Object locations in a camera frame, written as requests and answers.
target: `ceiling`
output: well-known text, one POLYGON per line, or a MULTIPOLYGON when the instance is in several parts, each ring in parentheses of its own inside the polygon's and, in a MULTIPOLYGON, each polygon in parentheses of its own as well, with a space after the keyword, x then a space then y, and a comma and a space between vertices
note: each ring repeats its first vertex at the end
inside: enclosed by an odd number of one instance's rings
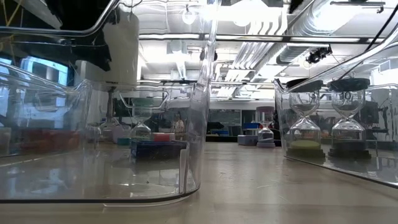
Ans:
MULTIPOLYGON (((128 6, 139 2, 138 0, 121 1, 128 6)), ((61 24, 47 9, 44 2, 44 0, 24 1, 22 6, 55 29, 59 29, 61 24)), ((264 0, 264 2, 278 3, 279 1, 264 0)), ((311 4, 312 0, 304 0, 302 6, 294 14, 287 14, 287 0, 283 1, 283 4, 280 1, 281 7, 268 7, 264 2, 261 0, 222 1, 219 11, 212 14, 206 6, 207 1, 204 0, 143 0, 131 12, 139 18, 140 34, 206 33, 209 18, 216 16, 219 19, 216 31, 219 35, 320 35, 371 38, 383 26, 398 0, 372 0, 372 2, 383 3, 384 10, 381 13, 377 13, 377 10, 380 10, 379 6, 332 6, 331 0, 315 0, 313 4, 311 4)), ((395 16, 381 37, 388 35, 397 23, 398 16, 395 16)), ((205 45, 205 41, 199 40, 140 41, 139 60, 142 67, 139 78, 197 80, 202 64, 200 53, 205 45), (171 44, 182 46, 183 57, 175 57, 170 51, 171 44), (181 62, 185 67, 185 77, 181 77, 178 70, 180 68, 178 63, 181 62)), ((308 57, 309 51, 319 47, 325 47, 325 44, 296 47, 295 52, 291 52, 294 57, 290 55, 291 60, 281 65, 274 60, 286 48, 291 48, 286 44, 218 41, 216 43, 218 59, 214 65, 213 81, 250 84, 249 82, 271 83, 274 78, 280 78, 281 82, 285 83, 296 78, 312 77, 360 54, 367 44, 331 43, 333 53, 309 67, 304 62, 305 57, 308 57)), ((213 86, 211 97, 222 99, 274 97, 273 91, 262 90, 264 87, 261 88, 260 85, 226 84, 213 86)))

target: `ventilation duct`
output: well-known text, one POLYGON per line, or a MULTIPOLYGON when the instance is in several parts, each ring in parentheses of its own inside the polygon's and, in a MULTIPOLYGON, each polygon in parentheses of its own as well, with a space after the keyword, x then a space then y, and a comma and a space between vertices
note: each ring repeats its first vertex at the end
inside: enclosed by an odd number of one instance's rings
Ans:
MULTIPOLYGON (((350 21, 360 10, 356 6, 331 5, 332 0, 314 0, 308 10, 300 16, 288 30, 287 35, 292 36, 328 36, 350 21)), ((266 58, 257 65, 258 73, 262 77, 273 77, 285 69, 294 60, 306 53, 308 47, 287 46, 287 44, 274 44, 266 58), (280 66, 267 66, 267 63, 277 63, 280 66)))
POLYGON ((174 54, 175 64, 177 66, 180 79, 187 78, 187 69, 185 68, 184 55, 187 54, 187 43, 182 40, 172 40, 167 43, 167 53, 174 54))
MULTIPOLYGON (((251 22, 249 35, 280 35, 287 28, 287 5, 273 4, 276 1, 251 1, 253 7, 263 8, 263 21, 251 22)), ((236 56, 233 67, 240 69, 250 69, 254 66, 253 61, 260 60, 271 45, 266 43, 243 42, 238 55, 236 56)))

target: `cable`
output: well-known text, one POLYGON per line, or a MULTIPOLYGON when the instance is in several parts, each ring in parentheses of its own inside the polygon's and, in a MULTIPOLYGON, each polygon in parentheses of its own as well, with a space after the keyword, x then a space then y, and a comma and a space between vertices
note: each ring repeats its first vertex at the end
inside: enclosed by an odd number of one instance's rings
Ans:
MULTIPOLYGON (((14 9, 14 12, 11 14, 11 17, 10 17, 9 20, 7 20, 7 15, 6 15, 6 11, 7 11, 6 10, 6 2, 5 1, 3 2, 2 6, 3 6, 4 16, 5 16, 5 20, 6 20, 6 27, 10 26, 12 20, 14 20, 14 16, 17 14, 17 11, 18 11, 19 7, 21 6, 22 2, 23 2, 23 0, 19 0, 18 5, 14 9)), ((12 54, 12 61, 14 62, 14 65, 16 65, 16 60, 15 60, 15 55, 14 55, 14 48, 12 47, 12 43, 11 43, 12 39, 14 38, 14 34, 10 35, 9 37, 4 37, 4 39, 7 39, 7 38, 10 39, 10 51, 11 51, 11 54, 12 54)), ((4 47, 3 43, 0 42, 0 51, 3 50, 3 47, 4 47)))
POLYGON ((398 4, 397 6, 394 8, 393 12, 391 13, 390 17, 387 19, 387 21, 384 23, 384 25, 381 27, 381 29, 379 30, 379 32, 376 34, 376 36, 373 38, 372 42, 368 45, 368 47, 366 48, 365 51, 369 50, 372 45, 376 42, 376 40, 379 38, 379 36, 381 35, 381 33, 384 31, 384 29, 388 26, 388 24, 391 22, 392 18, 395 16, 396 12, 398 11, 398 4))
POLYGON ((337 60, 337 58, 333 54, 331 54, 331 56, 336 60, 337 64, 340 64, 340 62, 337 60))
POLYGON ((6 20, 6 24, 8 23, 8 18, 7 18, 7 11, 6 11, 6 2, 2 2, 2 9, 4 11, 4 19, 6 20))
MULTIPOLYGON (((379 30, 379 32, 376 34, 376 36, 373 38, 372 42, 368 45, 368 47, 366 48, 365 51, 369 50, 372 45, 377 41, 377 39, 379 38, 379 36, 381 35, 381 33, 384 31, 384 29, 388 26, 388 24, 390 23, 390 21, 392 20, 392 18, 395 16, 396 12, 398 11, 398 4, 396 5, 396 7, 394 8, 393 12, 391 13, 390 17, 387 19, 387 21, 384 23, 384 25, 381 27, 381 29, 379 30)), ((344 73, 344 75, 342 75, 339 80, 341 80, 342 78, 344 78, 347 74, 349 74, 349 72, 353 71, 354 68, 356 68, 359 65, 356 64, 355 66, 353 66, 352 68, 350 68, 348 70, 348 72, 344 73)))
POLYGON ((141 0, 141 1, 139 1, 137 4, 133 5, 132 8, 134 8, 134 7, 138 6, 139 4, 141 4, 142 1, 143 1, 143 0, 141 0))

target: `red object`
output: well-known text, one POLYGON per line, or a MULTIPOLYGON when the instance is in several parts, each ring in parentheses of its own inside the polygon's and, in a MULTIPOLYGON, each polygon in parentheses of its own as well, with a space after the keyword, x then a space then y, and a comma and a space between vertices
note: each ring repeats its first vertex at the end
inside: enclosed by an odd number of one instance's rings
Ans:
POLYGON ((167 133, 154 133, 155 142, 168 142, 170 141, 170 134, 167 133))
POLYGON ((54 129, 22 129, 19 143, 21 154, 69 151, 79 147, 76 131, 54 129))

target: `ceiling light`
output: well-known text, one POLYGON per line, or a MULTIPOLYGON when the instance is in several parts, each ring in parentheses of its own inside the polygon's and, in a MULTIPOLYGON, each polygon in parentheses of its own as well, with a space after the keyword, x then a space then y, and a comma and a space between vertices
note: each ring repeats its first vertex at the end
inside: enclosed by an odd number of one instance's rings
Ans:
POLYGON ((160 83, 160 81, 153 81, 153 80, 137 80, 138 83, 160 83))
POLYGON ((139 40, 180 40, 180 39, 192 39, 198 40, 200 34, 140 34, 139 40))
POLYGON ((243 82, 212 82, 212 85, 242 85, 243 82))
POLYGON ((233 100, 233 101, 274 101, 275 99, 252 99, 252 98, 210 98, 210 100, 218 100, 218 101, 227 101, 227 100, 233 100))
POLYGON ((193 11, 188 11, 188 6, 187 9, 184 10, 182 13, 182 21, 188 25, 193 24, 195 22, 195 19, 197 18, 197 15, 193 11))
POLYGON ((287 43, 288 47, 329 47, 329 44, 287 43))

